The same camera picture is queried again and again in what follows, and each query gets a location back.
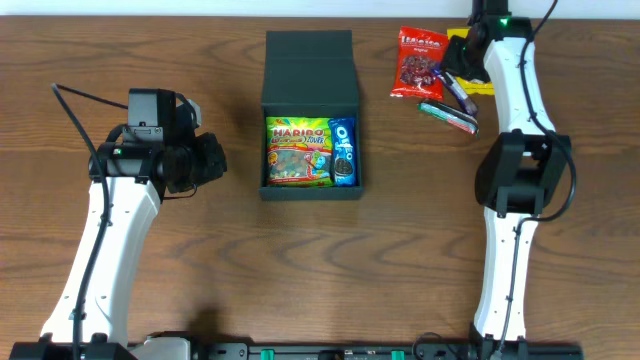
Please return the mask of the yellow snack bag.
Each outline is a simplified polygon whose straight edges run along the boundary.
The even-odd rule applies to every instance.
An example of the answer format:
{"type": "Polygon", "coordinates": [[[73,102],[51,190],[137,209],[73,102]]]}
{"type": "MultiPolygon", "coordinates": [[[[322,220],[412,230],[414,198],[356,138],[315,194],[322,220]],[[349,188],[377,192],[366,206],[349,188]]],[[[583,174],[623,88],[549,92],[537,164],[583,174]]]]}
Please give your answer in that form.
{"type": "MultiPolygon", "coordinates": [[[[454,36],[465,38],[468,35],[468,33],[469,33],[469,27],[447,29],[447,36],[449,40],[452,40],[454,36]]],[[[459,85],[465,90],[465,92],[469,95],[471,94],[488,95],[488,96],[495,95],[494,87],[490,82],[481,82],[480,80],[468,81],[460,77],[457,77],[456,80],[459,83],[459,85]]]]}

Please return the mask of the dark green box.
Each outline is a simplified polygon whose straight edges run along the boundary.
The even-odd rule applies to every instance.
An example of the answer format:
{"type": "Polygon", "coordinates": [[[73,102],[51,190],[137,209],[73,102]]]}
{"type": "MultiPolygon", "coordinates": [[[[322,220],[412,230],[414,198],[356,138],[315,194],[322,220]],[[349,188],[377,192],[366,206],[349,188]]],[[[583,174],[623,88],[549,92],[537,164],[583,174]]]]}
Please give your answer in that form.
{"type": "Polygon", "coordinates": [[[263,149],[259,193],[265,201],[356,200],[363,193],[359,134],[360,99],[352,34],[336,31],[269,31],[261,110],[263,149]],[[276,187],[266,182],[266,118],[353,118],[357,184],[331,187],[276,187]]]}

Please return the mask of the blue Oreo pack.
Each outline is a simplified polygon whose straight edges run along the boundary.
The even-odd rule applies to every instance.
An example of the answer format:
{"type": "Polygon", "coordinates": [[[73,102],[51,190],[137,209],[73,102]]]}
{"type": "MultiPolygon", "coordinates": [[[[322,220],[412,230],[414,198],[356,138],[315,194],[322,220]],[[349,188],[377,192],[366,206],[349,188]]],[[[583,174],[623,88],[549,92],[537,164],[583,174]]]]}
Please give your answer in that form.
{"type": "Polygon", "coordinates": [[[329,121],[333,147],[334,184],[352,187],[357,184],[357,155],[353,118],[329,121]]]}

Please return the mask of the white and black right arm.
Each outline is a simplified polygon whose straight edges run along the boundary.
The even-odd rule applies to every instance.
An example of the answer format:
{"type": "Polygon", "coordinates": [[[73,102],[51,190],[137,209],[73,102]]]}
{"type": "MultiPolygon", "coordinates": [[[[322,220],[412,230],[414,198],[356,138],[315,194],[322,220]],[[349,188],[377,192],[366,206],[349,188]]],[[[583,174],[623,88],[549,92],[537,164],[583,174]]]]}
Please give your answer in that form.
{"type": "Polygon", "coordinates": [[[469,359],[527,359],[524,300],[536,228],[570,207],[544,212],[564,174],[577,182],[571,141],[560,135],[542,99],[534,40],[541,29],[513,15],[507,0],[477,0],[465,37],[452,38],[442,67],[494,88],[499,134],[477,169],[474,191],[484,208],[486,255],[480,302],[470,328],[469,359]]]}

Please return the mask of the Haribo gummy bag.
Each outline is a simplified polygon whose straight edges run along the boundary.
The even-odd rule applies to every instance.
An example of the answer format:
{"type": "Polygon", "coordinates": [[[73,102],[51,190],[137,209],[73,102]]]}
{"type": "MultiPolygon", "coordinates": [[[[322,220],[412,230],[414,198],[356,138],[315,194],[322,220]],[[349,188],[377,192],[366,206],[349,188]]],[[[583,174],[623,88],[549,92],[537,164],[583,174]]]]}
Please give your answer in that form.
{"type": "Polygon", "coordinates": [[[266,118],[266,182],[276,187],[331,187],[329,118],[266,118]]]}

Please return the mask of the red candy bag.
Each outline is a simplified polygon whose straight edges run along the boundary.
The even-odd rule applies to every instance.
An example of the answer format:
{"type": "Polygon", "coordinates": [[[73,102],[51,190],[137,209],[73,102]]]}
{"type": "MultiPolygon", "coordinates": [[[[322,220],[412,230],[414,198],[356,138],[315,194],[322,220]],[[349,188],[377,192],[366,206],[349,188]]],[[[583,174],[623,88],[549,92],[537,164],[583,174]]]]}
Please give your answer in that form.
{"type": "Polygon", "coordinates": [[[445,34],[402,26],[398,35],[398,58],[392,97],[442,100],[443,84],[436,75],[447,50],[445,34]]]}

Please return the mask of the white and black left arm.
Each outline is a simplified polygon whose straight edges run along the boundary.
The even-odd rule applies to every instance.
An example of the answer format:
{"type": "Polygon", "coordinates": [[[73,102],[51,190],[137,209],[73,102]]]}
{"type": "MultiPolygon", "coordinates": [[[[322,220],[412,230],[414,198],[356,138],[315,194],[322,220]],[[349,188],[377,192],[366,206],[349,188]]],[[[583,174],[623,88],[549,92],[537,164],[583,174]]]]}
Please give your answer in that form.
{"type": "Polygon", "coordinates": [[[189,198],[227,170],[212,133],[198,134],[199,106],[183,94],[132,88],[127,121],[95,146],[89,208],[64,290],[38,340],[17,342],[13,359],[194,359],[185,335],[132,345],[128,313],[144,241],[167,200],[189,198]]]}

